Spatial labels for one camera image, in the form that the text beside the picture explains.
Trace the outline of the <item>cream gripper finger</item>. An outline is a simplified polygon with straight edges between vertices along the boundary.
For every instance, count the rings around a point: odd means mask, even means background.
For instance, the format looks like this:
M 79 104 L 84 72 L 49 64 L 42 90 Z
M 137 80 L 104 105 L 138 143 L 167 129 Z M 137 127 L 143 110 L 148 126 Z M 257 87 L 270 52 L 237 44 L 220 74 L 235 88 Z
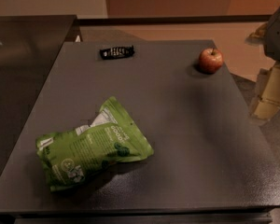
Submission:
M 280 110 L 280 63 L 260 69 L 249 113 L 254 119 L 270 120 Z
M 248 37 L 251 39 L 262 40 L 266 35 L 268 23 L 263 23 L 259 28 L 257 28 L 253 33 L 251 33 Z

